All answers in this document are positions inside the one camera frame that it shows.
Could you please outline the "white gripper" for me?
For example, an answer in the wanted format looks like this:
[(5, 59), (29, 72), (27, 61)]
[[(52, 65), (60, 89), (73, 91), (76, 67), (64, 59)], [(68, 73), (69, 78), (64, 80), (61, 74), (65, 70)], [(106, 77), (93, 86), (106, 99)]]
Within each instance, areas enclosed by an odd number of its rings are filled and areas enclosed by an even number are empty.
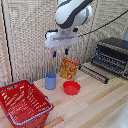
[[(45, 45), (48, 48), (55, 48), (60, 46), (69, 46), (76, 44), (78, 42), (78, 34), (72, 29), (63, 29), (59, 31), (58, 29), (49, 30), (45, 34)], [(56, 57), (56, 50), (53, 49), (52, 56)], [(65, 49), (65, 55), (69, 54), (69, 47)]]

